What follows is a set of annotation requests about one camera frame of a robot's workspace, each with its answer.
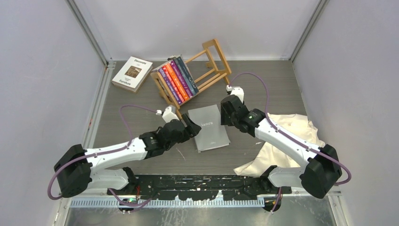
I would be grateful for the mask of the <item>stack of grey magazines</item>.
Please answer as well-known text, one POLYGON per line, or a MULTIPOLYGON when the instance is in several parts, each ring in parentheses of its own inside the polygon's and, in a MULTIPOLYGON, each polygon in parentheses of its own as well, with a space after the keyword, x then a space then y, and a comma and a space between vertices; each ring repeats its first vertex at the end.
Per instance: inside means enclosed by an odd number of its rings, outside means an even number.
POLYGON ((230 144, 226 128, 221 124, 217 105, 191 109, 188 114, 190 119, 201 127, 201 131, 194 137, 199 153, 230 144))

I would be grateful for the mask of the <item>red Treehouse book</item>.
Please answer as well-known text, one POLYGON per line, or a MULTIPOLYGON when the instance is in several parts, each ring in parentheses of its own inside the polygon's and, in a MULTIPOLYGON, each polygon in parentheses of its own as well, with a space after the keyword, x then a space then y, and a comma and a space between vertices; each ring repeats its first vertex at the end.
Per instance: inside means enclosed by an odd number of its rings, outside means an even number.
POLYGON ((181 105, 184 101, 183 96, 180 94, 177 86, 175 85, 175 83, 173 82, 173 79, 169 73, 169 71, 167 70, 167 68, 165 66, 162 67, 163 71, 166 73, 167 78, 169 79, 169 82, 171 83, 171 86, 174 90, 174 94, 175 94, 175 98, 178 102, 179 105, 181 105))

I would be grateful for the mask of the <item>orange 78-Storey Treehouse book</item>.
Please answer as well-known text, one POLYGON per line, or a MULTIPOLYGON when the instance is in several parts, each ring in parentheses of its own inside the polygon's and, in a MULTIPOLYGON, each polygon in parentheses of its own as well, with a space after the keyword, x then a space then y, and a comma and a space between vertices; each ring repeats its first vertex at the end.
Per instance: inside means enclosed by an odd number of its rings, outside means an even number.
POLYGON ((177 89, 178 89, 180 95, 182 96, 182 102, 184 103, 184 102, 187 101, 189 98, 188 98, 188 95, 187 95, 187 93, 185 92, 183 86, 181 85, 181 83, 180 83, 180 81, 179 81, 179 79, 178 79, 178 77, 177 77, 177 74, 175 73, 175 71, 174 71, 174 69, 172 68, 172 66, 171 66, 170 63, 167 63, 167 64, 165 65, 165 67, 166 67, 166 69, 168 70, 170 76, 172 77, 174 84, 176 85, 176 87, 177 87, 177 89))

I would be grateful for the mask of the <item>magenta paperback book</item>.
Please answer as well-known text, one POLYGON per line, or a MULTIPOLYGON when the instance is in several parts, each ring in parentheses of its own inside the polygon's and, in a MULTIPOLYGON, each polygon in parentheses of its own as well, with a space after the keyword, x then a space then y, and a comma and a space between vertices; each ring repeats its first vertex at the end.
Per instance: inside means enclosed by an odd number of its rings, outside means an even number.
POLYGON ((185 101, 190 99, 192 97, 192 93, 191 93, 190 89, 188 88, 188 85, 187 85, 186 81, 184 80, 183 75, 180 72, 180 69, 178 68, 176 62, 174 60, 170 60, 169 64, 171 65, 171 67, 180 83, 179 87, 182 90, 181 93, 182 93, 185 101))

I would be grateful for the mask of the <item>floral Louisa May Alcott book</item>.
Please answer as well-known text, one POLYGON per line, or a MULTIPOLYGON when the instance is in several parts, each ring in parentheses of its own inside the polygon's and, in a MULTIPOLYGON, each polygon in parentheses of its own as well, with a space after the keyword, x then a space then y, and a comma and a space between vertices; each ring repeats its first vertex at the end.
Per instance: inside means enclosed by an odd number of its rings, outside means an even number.
POLYGON ((195 84, 195 82, 193 80, 192 74, 191 74, 186 62, 184 61, 182 55, 179 55, 177 57, 177 59, 178 59, 179 63, 182 63, 184 65, 184 69, 185 69, 185 73, 187 75, 187 78, 188 78, 188 80, 189 80, 189 82, 190 82, 190 84, 193 87, 194 92, 195 92, 193 95, 194 96, 197 95, 199 93, 199 89, 198 89, 197 85, 195 84))

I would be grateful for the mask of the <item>blue Nineteen Eighty-Four book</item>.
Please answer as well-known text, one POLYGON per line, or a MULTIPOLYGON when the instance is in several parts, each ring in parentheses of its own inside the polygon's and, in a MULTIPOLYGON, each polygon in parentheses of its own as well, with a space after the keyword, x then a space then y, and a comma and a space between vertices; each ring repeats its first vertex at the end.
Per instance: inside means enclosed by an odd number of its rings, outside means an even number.
POLYGON ((189 80, 188 80, 188 73, 185 72, 185 70, 183 69, 183 65, 180 63, 180 61, 178 60, 177 57, 173 57, 174 62, 176 63, 177 67, 180 70, 180 73, 184 79, 184 81, 186 82, 186 85, 190 91, 190 98, 193 97, 195 95, 195 91, 192 87, 192 85, 190 84, 189 80))

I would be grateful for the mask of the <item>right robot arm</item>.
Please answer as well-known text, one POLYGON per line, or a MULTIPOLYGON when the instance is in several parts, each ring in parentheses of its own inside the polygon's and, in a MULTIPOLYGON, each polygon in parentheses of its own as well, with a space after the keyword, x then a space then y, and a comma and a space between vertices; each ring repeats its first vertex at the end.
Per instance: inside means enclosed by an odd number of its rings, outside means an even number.
POLYGON ((236 95, 221 101, 221 124, 234 126, 242 133, 271 144, 299 165, 294 168, 270 166, 261 181, 266 193, 271 194, 279 187, 301 187, 313 197, 322 199, 342 175, 342 166, 332 146, 320 147, 300 139, 261 110, 248 110, 236 95))

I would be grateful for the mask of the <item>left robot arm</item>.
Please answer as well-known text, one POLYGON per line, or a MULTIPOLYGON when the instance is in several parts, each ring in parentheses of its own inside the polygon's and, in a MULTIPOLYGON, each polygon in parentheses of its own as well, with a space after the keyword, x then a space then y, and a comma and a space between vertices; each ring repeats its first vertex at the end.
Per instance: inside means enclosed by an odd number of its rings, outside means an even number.
POLYGON ((48 196, 55 199, 51 194, 54 181, 58 182, 62 198, 74 197, 87 189, 97 188, 132 194, 137 188, 133 172, 111 170, 111 167, 162 155, 175 144, 195 137, 200 131, 201 126, 183 114, 181 120, 171 119, 163 127, 124 143, 92 149, 84 149, 81 144, 73 145, 54 165, 55 175, 50 180, 48 196))

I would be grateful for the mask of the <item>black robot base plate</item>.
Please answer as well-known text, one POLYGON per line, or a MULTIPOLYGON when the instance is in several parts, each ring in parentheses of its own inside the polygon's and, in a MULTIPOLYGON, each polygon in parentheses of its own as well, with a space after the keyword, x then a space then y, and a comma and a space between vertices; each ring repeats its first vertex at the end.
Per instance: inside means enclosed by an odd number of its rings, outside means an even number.
POLYGON ((291 194, 292 189, 273 186, 266 176, 259 178, 237 175, 135 175, 129 167, 123 170, 128 184, 107 191, 108 195, 132 195, 144 200, 181 201, 214 200, 221 193, 225 201, 255 200, 259 195, 291 194))

